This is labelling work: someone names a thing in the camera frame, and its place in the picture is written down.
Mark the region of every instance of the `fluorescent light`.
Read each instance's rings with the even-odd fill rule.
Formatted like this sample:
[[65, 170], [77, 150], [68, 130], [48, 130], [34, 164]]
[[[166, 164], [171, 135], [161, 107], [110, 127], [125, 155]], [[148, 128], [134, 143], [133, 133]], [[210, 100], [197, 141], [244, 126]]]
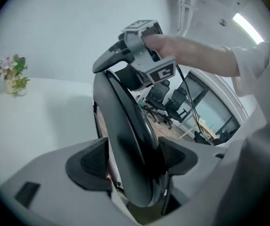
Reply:
[[263, 42], [261, 35], [239, 13], [235, 14], [235, 16], [233, 17], [233, 20], [237, 22], [239, 26], [241, 26], [251, 36], [251, 38], [255, 41], [255, 43], [259, 44], [260, 42]]

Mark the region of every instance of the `vase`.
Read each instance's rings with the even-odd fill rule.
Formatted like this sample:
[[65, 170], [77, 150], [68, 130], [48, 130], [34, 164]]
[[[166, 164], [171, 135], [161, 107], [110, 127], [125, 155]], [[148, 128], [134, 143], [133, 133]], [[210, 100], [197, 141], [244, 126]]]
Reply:
[[27, 94], [27, 88], [22, 88], [22, 89], [19, 89], [17, 92], [16, 92], [19, 96], [24, 96], [25, 94]]
[[14, 94], [13, 90], [14, 80], [5, 80], [5, 92], [6, 94]]

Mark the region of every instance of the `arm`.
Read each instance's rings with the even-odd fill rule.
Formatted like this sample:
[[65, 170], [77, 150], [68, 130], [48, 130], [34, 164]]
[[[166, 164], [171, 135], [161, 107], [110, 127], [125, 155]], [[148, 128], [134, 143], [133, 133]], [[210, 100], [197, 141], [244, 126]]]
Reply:
[[209, 47], [182, 37], [154, 34], [143, 38], [161, 57], [175, 56], [177, 63], [224, 77], [239, 76], [237, 61], [229, 48]]

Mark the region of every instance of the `flower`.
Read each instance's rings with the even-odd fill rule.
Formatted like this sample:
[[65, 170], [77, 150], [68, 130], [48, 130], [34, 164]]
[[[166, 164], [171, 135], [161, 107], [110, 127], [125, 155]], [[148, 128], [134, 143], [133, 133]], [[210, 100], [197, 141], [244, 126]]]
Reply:
[[1, 61], [0, 61], [0, 66], [3, 70], [13, 70], [13, 67], [17, 65], [17, 62], [13, 61], [12, 57], [4, 57]]
[[7, 75], [7, 70], [2, 70], [2, 69], [0, 69], [0, 77], [1, 77], [2, 79], [4, 79], [6, 75]]

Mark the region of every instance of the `black office chair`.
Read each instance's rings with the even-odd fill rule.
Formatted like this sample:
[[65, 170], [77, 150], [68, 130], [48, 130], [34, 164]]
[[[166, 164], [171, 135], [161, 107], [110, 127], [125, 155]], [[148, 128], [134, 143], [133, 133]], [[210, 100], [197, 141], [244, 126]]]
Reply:
[[175, 89], [172, 97], [169, 100], [169, 102], [165, 105], [166, 111], [168, 114], [168, 117], [165, 118], [165, 121], [169, 125], [169, 129], [172, 128], [172, 121], [170, 119], [175, 119], [176, 121], [181, 122], [183, 118], [181, 118], [181, 115], [186, 113], [187, 111], [183, 109], [183, 112], [181, 114], [178, 114], [178, 110], [183, 104], [183, 102], [186, 100], [187, 92], [183, 88]]
[[142, 109], [146, 110], [153, 118], [154, 122], [156, 122], [155, 118], [155, 110], [165, 111], [166, 107], [162, 104], [165, 95], [169, 91], [170, 82], [168, 80], [164, 80], [160, 83], [157, 83], [153, 86], [153, 88], [149, 91], [146, 97], [146, 103], [151, 105], [151, 107], [147, 107], [146, 105], [142, 107]]

